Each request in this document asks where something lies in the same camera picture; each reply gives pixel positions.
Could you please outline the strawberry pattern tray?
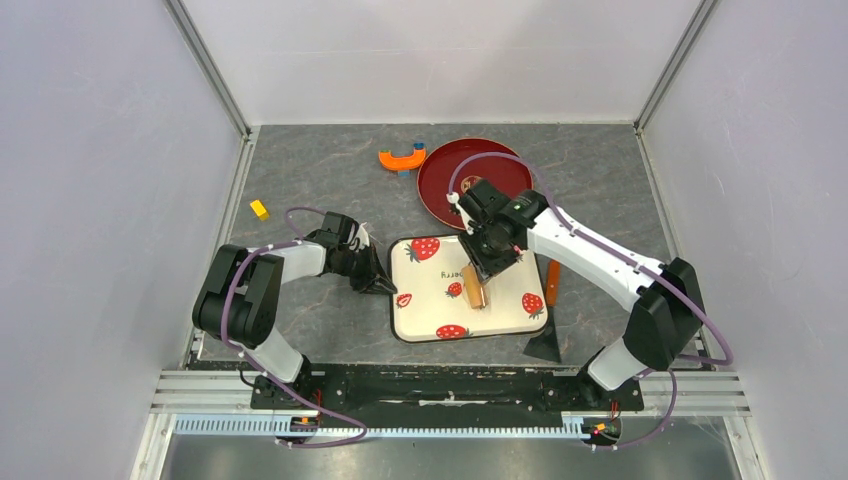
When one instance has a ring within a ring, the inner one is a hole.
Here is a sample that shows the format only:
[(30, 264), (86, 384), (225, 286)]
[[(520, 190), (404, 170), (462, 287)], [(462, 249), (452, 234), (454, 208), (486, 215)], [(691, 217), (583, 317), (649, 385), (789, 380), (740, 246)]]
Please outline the strawberry pattern tray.
[(400, 239), (388, 260), (397, 287), (391, 328), (403, 342), (533, 334), (547, 324), (543, 282), (531, 252), (487, 282), (474, 278), (455, 235)]

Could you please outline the wooden dough roller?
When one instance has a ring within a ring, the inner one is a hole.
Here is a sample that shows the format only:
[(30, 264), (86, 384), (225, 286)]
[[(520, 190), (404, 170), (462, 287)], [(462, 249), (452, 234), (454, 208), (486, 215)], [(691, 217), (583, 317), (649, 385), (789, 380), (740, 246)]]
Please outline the wooden dough roller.
[(482, 310), (489, 305), (489, 293), (480, 273), (472, 264), (467, 264), (461, 269), (464, 292), (473, 310)]

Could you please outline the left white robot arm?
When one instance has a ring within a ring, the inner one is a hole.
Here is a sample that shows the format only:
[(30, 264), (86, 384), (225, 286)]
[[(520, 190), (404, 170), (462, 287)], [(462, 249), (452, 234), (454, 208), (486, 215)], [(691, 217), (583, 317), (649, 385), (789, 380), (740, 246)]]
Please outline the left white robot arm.
[(219, 247), (191, 314), (195, 328), (277, 379), (276, 396), (291, 408), (311, 401), (314, 383), (301, 373), (307, 358), (275, 327), (281, 287), (335, 274), (347, 278), (361, 294), (397, 293), (364, 227), (341, 213), (319, 213), (320, 228), (293, 241), (258, 248)]

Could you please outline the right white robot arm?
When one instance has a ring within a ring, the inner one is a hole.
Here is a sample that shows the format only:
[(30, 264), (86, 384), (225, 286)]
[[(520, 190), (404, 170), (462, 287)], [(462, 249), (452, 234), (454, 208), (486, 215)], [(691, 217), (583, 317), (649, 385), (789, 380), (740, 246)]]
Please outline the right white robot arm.
[(480, 282), (532, 252), (589, 280), (628, 311), (621, 337), (581, 369), (577, 392), (585, 405), (602, 408), (625, 381), (647, 370), (667, 370), (701, 329), (703, 300), (688, 262), (676, 258), (663, 263), (628, 250), (532, 189), (510, 198), (480, 180), (446, 199), (462, 218), (459, 241)]

